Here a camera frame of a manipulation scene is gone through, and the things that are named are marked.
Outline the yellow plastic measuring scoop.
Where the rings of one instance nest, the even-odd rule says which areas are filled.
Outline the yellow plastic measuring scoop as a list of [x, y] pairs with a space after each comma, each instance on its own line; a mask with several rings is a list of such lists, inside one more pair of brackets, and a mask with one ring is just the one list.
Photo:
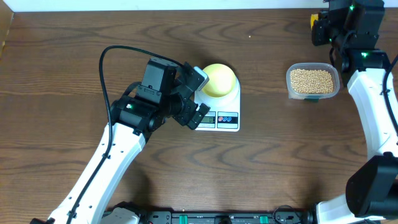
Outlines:
[[310, 27], [313, 29], [314, 22], [318, 20], [318, 14], [312, 14], [310, 18]]

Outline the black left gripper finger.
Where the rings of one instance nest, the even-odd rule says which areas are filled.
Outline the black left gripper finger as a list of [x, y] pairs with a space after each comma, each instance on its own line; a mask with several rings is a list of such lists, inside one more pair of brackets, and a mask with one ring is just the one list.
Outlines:
[[182, 70], [183, 70], [183, 83], [188, 86], [191, 90], [197, 90], [199, 86], [198, 82], [198, 74], [194, 71], [194, 67], [191, 66], [188, 62], [185, 62]]
[[206, 104], [202, 103], [197, 110], [195, 110], [190, 119], [188, 120], [187, 126], [194, 130], [198, 127], [198, 125], [202, 122], [205, 115], [210, 111], [210, 107]]

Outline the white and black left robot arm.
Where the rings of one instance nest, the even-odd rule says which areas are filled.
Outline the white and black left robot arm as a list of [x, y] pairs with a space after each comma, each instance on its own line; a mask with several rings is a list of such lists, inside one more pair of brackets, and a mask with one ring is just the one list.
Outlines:
[[208, 82], [208, 75], [188, 63], [153, 57], [144, 78], [130, 84], [108, 106], [109, 122], [97, 150], [65, 200], [47, 223], [139, 223], [143, 214], [120, 206], [106, 207], [122, 176], [143, 150], [152, 133], [172, 117], [196, 129], [209, 106], [191, 100]]

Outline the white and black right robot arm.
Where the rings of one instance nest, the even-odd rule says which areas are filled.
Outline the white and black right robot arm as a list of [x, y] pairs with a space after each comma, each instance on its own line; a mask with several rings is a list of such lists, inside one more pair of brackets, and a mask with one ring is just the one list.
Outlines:
[[312, 43], [330, 44], [330, 62], [354, 99], [364, 130], [367, 162], [345, 193], [316, 204], [302, 223], [379, 223], [397, 218], [397, 60], [376, 48], [385, 14], [382, 0], [334, 0], [312, 16]]

